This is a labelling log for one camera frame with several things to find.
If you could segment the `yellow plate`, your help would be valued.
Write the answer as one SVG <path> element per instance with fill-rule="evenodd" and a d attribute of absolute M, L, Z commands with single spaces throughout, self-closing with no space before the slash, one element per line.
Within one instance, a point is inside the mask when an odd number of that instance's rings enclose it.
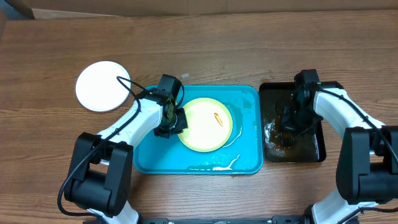
<path fill-rule="evenodd" d="M 178 135 L 181 142 L 196 152 L 211 152 L 223 146 L 233 130 L 227 107 L 212 98 L 196 98 L 183 106 L 188 128 Z"/>

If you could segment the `white plate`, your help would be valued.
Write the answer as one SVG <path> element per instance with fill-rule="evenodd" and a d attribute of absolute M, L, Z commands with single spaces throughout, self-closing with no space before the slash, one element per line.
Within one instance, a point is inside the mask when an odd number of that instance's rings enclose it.
<path fill-rule="evenodd" d="M 131 87 L 130 76 L 120 64 L 112 61 L 93 63 L 82 71 L 76 81 L 75 93 L 78 101 L 88 110 L 111 111 L 121 106 L 129 91 L 119 83 Z"/>

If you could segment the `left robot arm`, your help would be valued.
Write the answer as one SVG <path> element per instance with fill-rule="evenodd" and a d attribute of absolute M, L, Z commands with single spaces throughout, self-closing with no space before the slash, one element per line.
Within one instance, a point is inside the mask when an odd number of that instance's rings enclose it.
<path fill-rule="evenodd" d="M 170 138 L 187 129 L 184 94 L 182 82 L 164 74 L 157 87 L 143 88 L 112 126 L 99 134 L 80 134 L 57 196 L 58 209 L 71 217 L 94 217 L 95 223 L 138 223 L 139 214 L 128 202 L 133 151 L 149 133 Z"/>

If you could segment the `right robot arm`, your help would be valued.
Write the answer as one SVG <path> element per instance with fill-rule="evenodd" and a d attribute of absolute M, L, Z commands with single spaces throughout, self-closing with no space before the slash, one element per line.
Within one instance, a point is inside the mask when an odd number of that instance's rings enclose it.
<path fill-rule="evenodd" d="M 397 198 L 397 126 L 362 110 L 338 82 L 321 82 L 315 69 L 294 77 L 294 92 L 280 116 L 279 131 L 291 138 L 314 133 L 326 120 L 342 139 L 336 188 L 308 208 L 310 223 L 354 223 L 365 211 Z"/>

